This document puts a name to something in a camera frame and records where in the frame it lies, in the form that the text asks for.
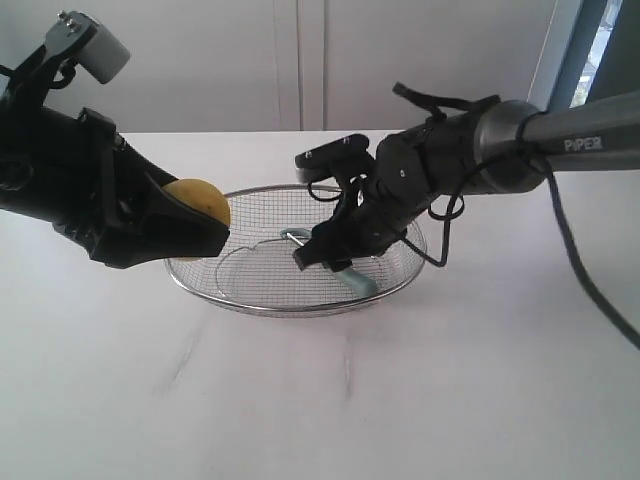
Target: light blue handle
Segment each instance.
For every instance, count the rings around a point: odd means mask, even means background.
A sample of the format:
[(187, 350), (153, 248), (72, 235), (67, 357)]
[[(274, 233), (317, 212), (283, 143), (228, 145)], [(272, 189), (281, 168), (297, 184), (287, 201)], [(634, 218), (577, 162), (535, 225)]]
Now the light blue handle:
[[(305, 228), (286, 228), (280, 232), (280, 236), (285, 239), (289, 238), (287, 234), (307, 240), (311, 238), (311, 232)], [(366, 275), (356, 272), (351, 267), (345, 268), (340, 272), (331, 271), (331, 273), (344, 285), (349, 287), (358, 298), (366, 298), (378, 293), (378, 285), (375, 281)]]

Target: white tabletop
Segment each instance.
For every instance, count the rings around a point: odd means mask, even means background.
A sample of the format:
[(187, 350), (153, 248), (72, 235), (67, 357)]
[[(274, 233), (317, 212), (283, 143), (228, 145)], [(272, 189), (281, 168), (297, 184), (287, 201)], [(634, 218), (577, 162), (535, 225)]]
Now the white tabletop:
[[(231, 191), (294, 182), (293, 156), (340, 135), (127, 138)], [(560, 176), (585, 263), (640, 327), (639, 185)], [(108, 269), (0, 213), (0, 478), (636, 480), (640, 354), (580, 290), (548, 197), (468, 198), (445, 270), (295, 321), (205, 303), (162, 262)]]

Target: white wall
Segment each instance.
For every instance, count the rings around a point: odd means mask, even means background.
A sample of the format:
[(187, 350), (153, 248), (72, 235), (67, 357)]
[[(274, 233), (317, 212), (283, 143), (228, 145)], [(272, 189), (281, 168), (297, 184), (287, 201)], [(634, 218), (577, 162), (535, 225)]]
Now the white wall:
[[(122, 131), (401, 128), (422, 112), (396, 80), (438, 95), (544, 106), (580, 0), (170, 0), (60, 4), (131, 50), (107, 86), (80, 72), (49, 105)], [(0, 61), (42, 42), (58, 4), (0, 0)]]

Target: mesh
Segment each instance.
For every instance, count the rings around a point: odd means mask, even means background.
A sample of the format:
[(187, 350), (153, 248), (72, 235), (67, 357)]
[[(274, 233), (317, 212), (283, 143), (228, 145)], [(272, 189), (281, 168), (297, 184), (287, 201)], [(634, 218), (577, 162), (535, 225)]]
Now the mesh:
[[(315, 187), (314, 193), (331, 197), (335, 190)], [(284, 229), (311, 230), (327, 220), (335, 203), (318, 202), (299, 185), (238, 192), (228, 199), (232, 224), (220, 256), (167, 261), (172, 276), (184, 288), (227, 308), (284, 317), (339, 313), (406, 285), (424, 264), (402, 242), (381, 257), (354, 259), (353, 268), (374, 280), (379, 289), (374, 297), (360, 299), (321, 265), (301, 272), (292, 258), (297, 245), (280, 238)], [(409, 226), (407, 238), (425, 248), (417, 224)]]

